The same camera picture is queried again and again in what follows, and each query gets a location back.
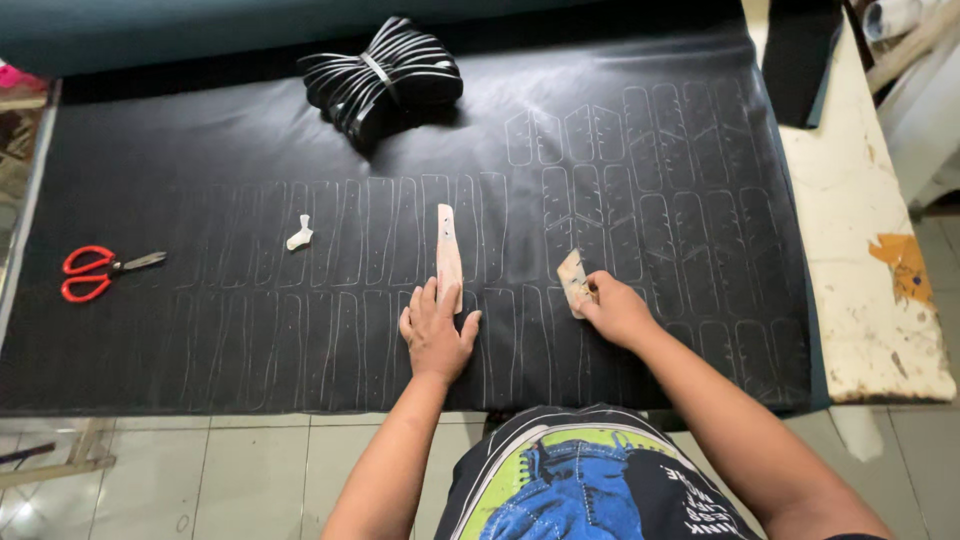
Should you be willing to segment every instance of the scissor blade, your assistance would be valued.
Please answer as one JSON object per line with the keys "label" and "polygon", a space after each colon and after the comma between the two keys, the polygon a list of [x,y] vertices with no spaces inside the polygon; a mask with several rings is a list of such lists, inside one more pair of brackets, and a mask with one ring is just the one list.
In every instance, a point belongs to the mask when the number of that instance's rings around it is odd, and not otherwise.
{"label": "scissor blade", "polygon": [[167,258],[167,252],[161,251],[156,253],[151,253],[146,257],[135,258],[130,262],[123,263],[124,270],[133,270],[133,268],[139,268],[141,266],[147,266],[148,264],[155,264]]}

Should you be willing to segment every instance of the blue jeans print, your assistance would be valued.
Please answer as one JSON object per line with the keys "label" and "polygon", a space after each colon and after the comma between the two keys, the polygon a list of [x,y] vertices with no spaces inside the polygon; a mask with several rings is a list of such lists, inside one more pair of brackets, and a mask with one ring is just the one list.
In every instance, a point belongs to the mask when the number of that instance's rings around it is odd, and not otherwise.
{"label": "blue jeans print", "polygon": [[642,540],[640,514],[623,479],[627,451],[582,440],[544,447],[521,456],[525,485],[496,509],[481,540],[588,538]]}

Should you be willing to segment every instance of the scissors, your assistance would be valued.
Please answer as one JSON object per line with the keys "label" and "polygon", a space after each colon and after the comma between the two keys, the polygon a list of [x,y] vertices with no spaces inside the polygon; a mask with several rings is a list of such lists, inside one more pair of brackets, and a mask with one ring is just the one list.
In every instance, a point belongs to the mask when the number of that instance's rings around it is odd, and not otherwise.
{"label": "scissors", "polygon": [[[79,268],[73,267],[73,261],[83,255],[84,253],[96,253],[104,256],[104,258],[94,260],[89,264],[85,264]],[[135,258],[130,262],[119,262],[116,260],[116,255],[109,249],[101,246],[83,246],[77,251],[70,254],[69,257],[63,262],[63,273],[67,276],[76,276],[74,278],[67,278],[63,285],[60,287],[60,294],[63,295],[63,298],[67,302],[88,302],[94,298],[100,296],[100,293],[104,292],[104,289],[107,288],[107,285],[111,283],[110,275],[117,272],[123,272],[124,270],[133,270],[133,268],[139,268],[141,266],[147,266],[148,264],[155,264],[167,258],[166,252],[156,252],[147,255],[146,257]],[[98,274],[96,276],[78,276],[94,268],[99,268],[109,264],[110,268],[106,274]],[[73,283],[84,283],[84,282],[100,282],[97,285],[97,288],[93,289],[92,292],[84,294],[83,296],[74,296],[70,292],[70,285]]]}

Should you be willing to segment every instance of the person's left hand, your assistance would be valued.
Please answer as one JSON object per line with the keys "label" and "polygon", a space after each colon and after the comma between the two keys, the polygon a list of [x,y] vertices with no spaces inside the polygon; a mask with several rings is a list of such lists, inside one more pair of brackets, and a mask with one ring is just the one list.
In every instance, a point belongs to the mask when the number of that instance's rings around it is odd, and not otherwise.
{"label": "person's left hand", "polygon": [[437,279],[430,278],[426,286],[414,289],[410,306],[400,313],[400,333],[410,347],[410,364],[414,377],[436,375],[449,386],[467,365],[473,352],[473,340],[480,330],[480,311],[467,316],[464,329],[457,333],[453,327],[453,310],[460,296],[459,283],[446,292],[438,306]]}

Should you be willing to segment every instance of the finger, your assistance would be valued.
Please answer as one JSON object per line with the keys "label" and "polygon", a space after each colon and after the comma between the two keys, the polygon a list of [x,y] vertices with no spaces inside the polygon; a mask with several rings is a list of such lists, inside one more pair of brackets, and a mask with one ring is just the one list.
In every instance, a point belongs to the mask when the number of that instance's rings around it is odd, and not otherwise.
{"label": "finger", "polygon": [[423,287],[417,285],[413,295],[410,296],[410,322],[417,324],[420,321],[420,296],[423,294]]}
{"label": "finger", "polygon": [[590,300],[582,300],[574,309],[587,317],[587,320],[590,321],[592,325],[596,325],[596,321],[600,317],[600,306],[594,304]]}
{"label": "finger", "polygon": [[587,276],[587,284],[590,288],[596,287],[599,289],[610,283],[616,283],[616,279],[606,270],[597,270]]}
{"label": "finger", "polygon": [[437,310],[437,278],[431,277],[420,294],[420,313],[431,315]]}
{"label": "finger", "polygon": [[414,327],[410,322],[410,308],[405,307],[403,312],[400,313],[400,335],[403,336],[403,339],[410,339],[410,336],[413,334]]}
{"label": "finger", "polygon": [[480,331],[480,317],[482,316],[483,311],[474,311],[467,315],[464,328],[460,330],[460,345],[468,351],[473,350],[473,340],[476,339],[477,333]]}
{"label": "finger", "polygon": [[440,300],[440,316],[447,319],[453,318],[453,312],[457,309],[457,301],[460,299],[460,284],[454,283],[447,289],[446,295]]}

